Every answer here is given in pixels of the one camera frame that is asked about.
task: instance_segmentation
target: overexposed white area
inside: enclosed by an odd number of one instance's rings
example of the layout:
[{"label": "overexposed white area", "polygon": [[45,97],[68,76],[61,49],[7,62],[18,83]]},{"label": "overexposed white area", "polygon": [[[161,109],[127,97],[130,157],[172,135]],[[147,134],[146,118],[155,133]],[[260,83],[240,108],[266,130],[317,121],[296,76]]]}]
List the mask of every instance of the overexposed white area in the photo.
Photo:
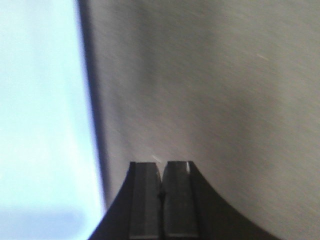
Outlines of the overexposed white area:
[{"label": "overexposed white area", "polygon": [[85,240],[104,213],[75,0],[0,0],[0,240]]}]

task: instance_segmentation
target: blurry surface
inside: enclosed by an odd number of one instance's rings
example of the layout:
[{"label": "blurry surface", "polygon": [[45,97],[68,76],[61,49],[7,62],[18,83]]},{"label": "blurry surface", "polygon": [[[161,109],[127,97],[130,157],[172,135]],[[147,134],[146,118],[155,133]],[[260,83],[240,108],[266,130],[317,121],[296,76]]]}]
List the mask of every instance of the blurry surface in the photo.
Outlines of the blurry surface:
[{"label": "blurry surface", "polygon": [[0,1],[0,239],[83,240],[103,215],[73,0]]},{"label": "blurry surface", "polygon": [[192,160],[267,231],[318,240],[320,2],[89,6],[109,198],[129,161]]}]

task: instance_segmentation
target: black object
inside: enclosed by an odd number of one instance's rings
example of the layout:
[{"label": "black object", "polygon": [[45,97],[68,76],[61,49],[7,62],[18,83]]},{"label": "black object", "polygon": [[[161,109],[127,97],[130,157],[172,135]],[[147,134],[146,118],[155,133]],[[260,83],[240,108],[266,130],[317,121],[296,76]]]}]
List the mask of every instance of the black object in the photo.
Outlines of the black object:
[{"label": "black object", "polygon": [[189,161],[131,162],[89,240],[278,240],[230,206]]}]

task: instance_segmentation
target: brushed metal surface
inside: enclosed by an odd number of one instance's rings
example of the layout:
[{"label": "brushed metal surface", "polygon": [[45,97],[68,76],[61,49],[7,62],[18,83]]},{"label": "brushed metal surface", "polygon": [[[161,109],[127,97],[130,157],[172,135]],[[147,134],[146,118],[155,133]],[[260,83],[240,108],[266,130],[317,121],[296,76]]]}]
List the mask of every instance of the brushed metal surface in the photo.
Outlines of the brushed metal surface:
[{"label": "brushed metal surface", "polygon": [[320,1],[89,1],[108,200],[129,161],[195,161],[236,209],[320,239]]}]

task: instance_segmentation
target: dark edge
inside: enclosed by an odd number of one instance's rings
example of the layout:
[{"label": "dark edge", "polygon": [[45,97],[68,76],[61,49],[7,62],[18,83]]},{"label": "dark edge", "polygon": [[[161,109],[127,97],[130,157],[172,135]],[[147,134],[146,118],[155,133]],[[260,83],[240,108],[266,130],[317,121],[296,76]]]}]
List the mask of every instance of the dark edge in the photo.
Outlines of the dark edge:
[{"label": "dark edge", "polygon": [[136,163],[131,162],[126,178],[109,210],[88,240],[128,240]]},{"label": "dark edge", "polygon": [[193,201],[202,240],[280,240],[225,201],[189,161]]},{"label": "dark edge", "polygon": [[107,143],[103,135],[103,116],[101,111],[101,101],[99,99],[98,93],[98,74],[96,70],[96,61],[94,54],[94,44],[93,44],[93,31],[90,23],[90,8],[89,2],[87,0],[77,0],[78,9],[81,21],[81,33],[83,38],[84,46],[84,57],[86,65],[86,73],[89,85],[90,93],[90,103],[93,114],[93,128],[96,137],[98,161],[100,166],[100,173],[103,184],[103,196],[105,200],[105,205],[110,206],[108,202],[108,189],[110,186],[109,176],[107,174],[108,169],[108,151]]}]

